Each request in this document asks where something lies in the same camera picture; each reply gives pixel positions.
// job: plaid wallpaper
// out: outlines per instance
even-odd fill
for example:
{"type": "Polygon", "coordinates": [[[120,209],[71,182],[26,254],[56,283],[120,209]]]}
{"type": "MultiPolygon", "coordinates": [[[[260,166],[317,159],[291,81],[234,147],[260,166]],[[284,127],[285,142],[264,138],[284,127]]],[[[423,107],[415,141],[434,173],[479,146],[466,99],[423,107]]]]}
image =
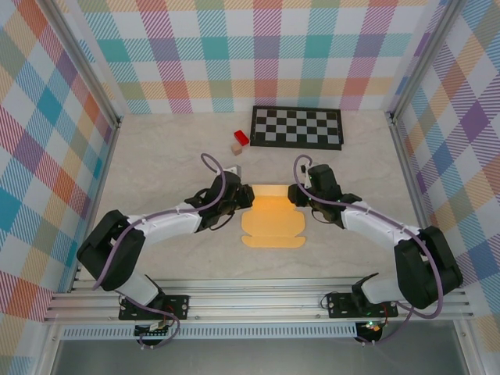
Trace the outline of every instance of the plaid wallpaper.
{"type": "Polygon", "coordinates": [[[124,114],[125,109],[122,109],[118,104],[118,102],[116,101],[115,95],[113,94],[113,91],[109,87],[109,83],[106,82],[104,74],[102,73],[101,68],[99,67],[99,65],[95,60],[94,54],[92,54],[91,49],[88,47],[87,41],[85,41],[85,38],[80,31],[80,28],[77,26],[77,22],[74,19],[73,14],[70,12],[70,10],[66,5],[66,0],[55,0],[55,3],[59,7],[61,13],[64,15],[64,18],[66,19],[68,26],[73,32],[74,37],[80,43],[80,47],[84,52],[85,56],[87,57],[87,61],[90,63],[92,69],[94,70],[95,76],[97,77],[99,82],[101,82],[101,85],[104,88],[105,93],[108,95],[108,99],[111,102],[112,107],[115,109],[116,113],[122,116],[124,114]]]}
{"type": "Polygon", "coordinates": [[[77,2],[133,113],[232,112],[253,104],[379,109],[428,4],[77,2]]]}
{"type": "Polygon", "coordinates": [[[401,93],[406,87],[408,79],[412,76],[413,72],[415,71],[415,68],[417,67],[420,61],[420,57],[422,56],[423,51],[425,50],[427,44],[429,43],[430,36],[436,29],[436,26],[439,24],[439,21],[441,20],[441,17],[443,16],[446,6],[448,5],[449,2],[450,0],[439,1],[439,5],[434,11],[434,15],[432,16],[432,19],[427,25],[427,29],[425,30],[425,33],[423,33],[422,39],[420,40],[418,47],[413,53],[412,59],[410,60],[408,67],[406,68],[405,75],[403,76],[401,82],[399,83],[398,90],[396,90],[396,94],[393,97],[391,104],[389,105],[388,112],[390,113],[394,112],[396,105],[398,104],[399,98],[401,98],[401,93]]]}
{"type": "Polygon", "coordinates": [[[112,128],[35,0],[0,1],[0,374],[24,374],[112,128]]]}
{"type": "Polygon", "coordinates": [[[469,0],[399,124],[500,373],[500,0],[469,0]]]}

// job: metal rail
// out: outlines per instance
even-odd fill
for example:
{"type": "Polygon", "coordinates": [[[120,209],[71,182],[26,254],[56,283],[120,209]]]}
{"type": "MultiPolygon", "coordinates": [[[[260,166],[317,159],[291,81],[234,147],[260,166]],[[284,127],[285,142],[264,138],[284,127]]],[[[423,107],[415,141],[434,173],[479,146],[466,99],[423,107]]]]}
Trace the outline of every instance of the metal rail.
{"type": "MultiPolygon", "coordinates": [[[[67,325],[61,340],[134,340],[134,324],[67,325]]],[[[167,334],[150,334],[150,338],[164,339],[167,334]]],[[[192,339],[255,339],[255,338],[354,338],[355,323],[236,323],[182,325],[176,340],[192,339]]]]}
{"type": "Polygon", "coordinates": [[[404,113],[406,108],[408,108],[409,103],[412,101],[413,96],[422,83],[422,80],[429,70],[429,67],[436,59],[436,56],[438,56],[441,46],[445,43],[446,37],[455,24],[456,19],[462,12],[463,7],[466,5],[467,1],[468,0],[452,0],[448,3],[445,12],[443,13],[441,19],[439,20],[439,23],[436,26],[436,30],[432,33],[432,36],[430,37],[430,40],[427,43],[422,56],[420,57],[415,71],[409,78],[408,83],[401,93],[399,102],[395,107],[394,118],[396,119],[396,125],[401,118],[401,115],[404,113]]]}
{"type": "Polygon", "coordinates": [[[415,174],[410,166],[409,155],[402,139],[401,132],[399,131],[399,128],[394,125],[394,122],[388,113],[386,113],[386,117],[392,141],[394,142],[394,147],[396,149],[396,154],[398,155],[399,165],[401,166],[406,187],[408,188],[409,197],[412,201],[413,210],[415,211],[416,219],[418,220],[420,227],[427,228],[431,225],[431,222],[425,211],[422,194],[420,194],[419,185],[416,182],[415,174]]]}
{"type": "Polygon", "coordinates": [[[95,76],[94,70],[85,57],[78,40],[73,35],[70,26],[62,15],[59,7],[54,0],[37,0],[40,9],[45,14],[51,27],[57,33],[64,49],[70,56],[73,64],[88,86],[90,92],[94,96],[95,101],[98,103],[102,114],[106,117],[108,122],[112,123],[114,127],[118,127],[120,123],[120,114],[115,111],[111,104],[108,95],[102,88],[99,79],[95,76]]]}
{"type": "MultiPolygon", "coordinates": [[[[350,292],[361,277],[334,279],[276,280],[157,280],[167,294],[190,295],[190,310],[184,324],[198,323],[293,323],[360,322],[362,318],[331,320],[320,307],[321,298],[331,292],[350,292]]],[[[71,293],[55,294],[45,321],[54,324],[124,324],[118,320],[118,295],[91,291],[94,281],[75,281],[71,293]]],[[[431,313],[432,305],[424,310],[431,313]]],[[[403,320],[407,312],[399,311],[403,320]]],[[[465,292],[457,289],[445,296],[441,320],[473,318],[465,292]]]]}

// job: black mounting plate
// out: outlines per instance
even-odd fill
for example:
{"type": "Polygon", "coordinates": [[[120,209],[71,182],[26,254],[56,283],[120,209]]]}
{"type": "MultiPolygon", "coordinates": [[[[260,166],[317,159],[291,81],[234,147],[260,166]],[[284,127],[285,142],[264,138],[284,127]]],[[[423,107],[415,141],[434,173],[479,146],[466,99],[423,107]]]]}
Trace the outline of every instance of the black mounting plate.
{"type": "MultiPolygon", "coordinates": [[[[186,320],[189,312],[188,295],[166,295],[163,298],[163,310],[175,315],[179,320],[186,320]]],[[[119,320],[163,320],[162,314],[149,312],[138,308],[126,298],[120,300],[119,320]]]]}
{"type": "Polygon", "coordinates": [[[386,314],[384,306],[388,318],[398,316],[398,307],[391,306],[390,302],[382,302],[371,308],[366,308],[363,314],[352,301],[351,293],[330,293],[327,295],[328,316],[330,318],[384,318],[386,314]]]}

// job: white robotic arm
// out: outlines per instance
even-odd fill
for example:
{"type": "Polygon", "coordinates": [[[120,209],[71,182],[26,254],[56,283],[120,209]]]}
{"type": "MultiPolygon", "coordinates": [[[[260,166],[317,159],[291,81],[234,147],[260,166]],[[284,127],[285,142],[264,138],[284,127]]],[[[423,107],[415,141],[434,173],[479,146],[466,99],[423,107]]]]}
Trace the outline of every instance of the white robotic arm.
{"type": "MultiPolygon", "coordinates": [[[[388,220],[387,217],[383,220],[380,215],[368,214],[373,210],[360,197],[342,194],[329,166],[308,166],[303,167],[302,171],[305,174],[303,187],[307,192],[324,200],[346,203],[347,208],[324,205],[312,200],[297,184],[288,189],[288,197],[292,203],[321,212],[328,223],[360,233],[393,252],[395,256],[392,272],[369,275],[352,287],[352,301],[360,316],[366,315],[367,309],[383,302],[407,300],[418,309],[424,309],[437,300],[436,278],[409,233],[426,242],[438,266],[445,294],[462,283],[462,275],[439,229],[429,227],[422,230],[402,224],[398,225],[398,229],[390,224],[394,220],[388,220]]],[[[105,271],[101,286],[107,291],[117,291],[140,305],[164,310],[166,296],[162,290],[134,269],[138,256],[142,249],[150,245],[178,234],[191,234],[207,229],[217,224],[221,216],[232,215],[237,209],[252,206],[252,189],[248,185],[241,185],[240,177],[233,170],[226,170],[224,173],[227,183],[223,198],[210,209],[182,213],[185,209],[194,211],[207,202],[212,202],[223,188],[220,176],[216,177],[210,188],[202,189],[166,215],[146,220],[143,218],[147,216],[127,217],[119,211],[108,212],[82,244],[77,258],[92,276],[96,279],[103,278],[102,272],[109,262],[109,253],[116,239],[125,228],[139,221],[117,247],[118,251],[105,271]]]]}

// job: checkered board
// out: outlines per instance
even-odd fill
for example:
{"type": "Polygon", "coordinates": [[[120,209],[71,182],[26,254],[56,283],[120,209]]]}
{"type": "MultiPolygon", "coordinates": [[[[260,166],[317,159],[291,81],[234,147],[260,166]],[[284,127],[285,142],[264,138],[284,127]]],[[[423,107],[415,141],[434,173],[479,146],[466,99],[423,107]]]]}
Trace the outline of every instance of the checkered board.
{"type": "Polygon", "coordinates": [[[251,146],[341,150],[338,109],[254,106],[251,146]]]}

